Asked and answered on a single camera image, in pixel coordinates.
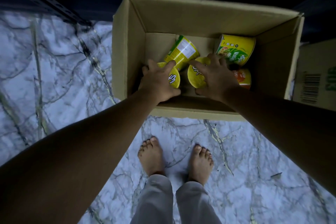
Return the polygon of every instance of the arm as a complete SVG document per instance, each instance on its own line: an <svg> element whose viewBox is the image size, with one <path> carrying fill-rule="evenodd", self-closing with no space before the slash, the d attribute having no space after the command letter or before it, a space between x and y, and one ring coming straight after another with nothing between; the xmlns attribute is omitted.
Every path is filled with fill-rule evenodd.
<svg viewBox="0 0 336 224"><path fill-rule="evenodd" d="M139 90L67 126L0 168L0 218L10 223L77 223L111 176L152 109L179 95L169 85L175 62L149 60Z"/></svg>
<svg viewBox="0 0 336 224"><path fill-rule="evenodd" d="M191 61L207 80L196 93L240 113L303 171L336 196L336 113L257 94L239 86L224 58L210 55L210 66Z"/></svg>

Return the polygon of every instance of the instant noodle cup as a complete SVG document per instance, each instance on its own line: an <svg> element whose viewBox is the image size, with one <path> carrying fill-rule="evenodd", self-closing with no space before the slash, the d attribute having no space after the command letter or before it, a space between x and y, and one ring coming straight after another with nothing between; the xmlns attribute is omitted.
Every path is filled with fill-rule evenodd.
<svg viewBox="0 0 336 224"><path fill-rule="evenodd" d="M166 62L175 60L176 69L181 71L181 69L188 65L188 61L193 60L199 56L200 54L195 45L193 45L193 43L186 39L183 35L180 35L164 60Z"/></svg>
<svg viewBox="0 0 336 224"><path fill-rule="evenodd" d="M232 72L240 86L247 88L248 90L251 88L251 73L248 69L242 68L239 70L232 70Z"/></svg>
<svg viewBox="0 0 336 224"><path fill-rule="evenodd" d="M222 34L215 43L215 47L218 46L216 54L225 57L229 63L236 63L242 66L250 58L255 43L255 37Z"/></svg>
<svg viewBox="0 0 336 224"><path fill-rule="evenodd" d="M210 59L208 57L199 57L195 60L206 66L210 65ZM207 85L204 75L192 65L188 68L188 80L190 84L197 89L203 88Z"/></svg>
<svg viewBox="0 0 336 224"><path fill-rule="evenodd" d="M166 62L157 63L159 67L164 67L166 64L167 64ZM181 81L180 74L175 66L170 71L168 79L169 79L169 84L173 86L174 88L178 88L180 86L180 81Z"/></svg>

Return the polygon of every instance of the pant leg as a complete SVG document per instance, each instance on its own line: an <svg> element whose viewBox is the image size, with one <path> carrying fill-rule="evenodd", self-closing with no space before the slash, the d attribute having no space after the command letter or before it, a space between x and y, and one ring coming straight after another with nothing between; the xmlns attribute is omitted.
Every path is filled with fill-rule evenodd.
<svg viewBox="0 0 336 224"><path fill-rule="evenodd" d="M176 192L182 224L221 224L204 187L198 182L187 182Z"/></svg>
<svg viewBox="0 0 336 224"><path fill-rule="evenodd" d="M141 191L130 224L172 224L173 189L163 175L151 175Z"/></svg>

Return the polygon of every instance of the hand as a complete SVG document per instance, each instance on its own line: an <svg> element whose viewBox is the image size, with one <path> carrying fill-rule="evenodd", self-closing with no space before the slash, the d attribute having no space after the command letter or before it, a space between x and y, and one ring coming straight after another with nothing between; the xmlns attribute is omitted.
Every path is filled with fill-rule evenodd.
<svg viewBox="0 0 336 224"><path fill-rule="evenodd" d="M191 60L189 64L200 71L206 81L207 86L196 89L198 95L202 95L213 100L224 102L227 91L235 87L240 87L233 73L227 68L225 58L219 59L215 54L209 54L210 66L205 66L201 62Z"/></svg>
<svg viewBox="0 0 336 224"><path fill-rule="evenodd" d="M180 89L175 89L169 84L169 73L176 65L174 60L169 61L164 67L159 67L151 59L148 60L148 67L142 67L143 78L141 79L139 90L145 90L153 94L157 103L181 94Z"/></svg>

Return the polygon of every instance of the forearm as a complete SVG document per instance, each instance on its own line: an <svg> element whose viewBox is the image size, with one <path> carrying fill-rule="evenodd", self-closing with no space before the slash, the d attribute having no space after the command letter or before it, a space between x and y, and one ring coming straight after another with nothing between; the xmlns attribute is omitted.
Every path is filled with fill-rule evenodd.
<svg viewBox="0 0 336 224"><path fill-rule="evenodd" d="M156 105L153 95L140 90L44 138L3 165L3 217L12 223L16 218L77 222ZM57 218L51 219L56 209Z"/></svg>
<svg viewBox="0 0 336 224"><path fill-rule="evenodd" d="M335 112L236 87L223 102L336 195Z"/></svg>

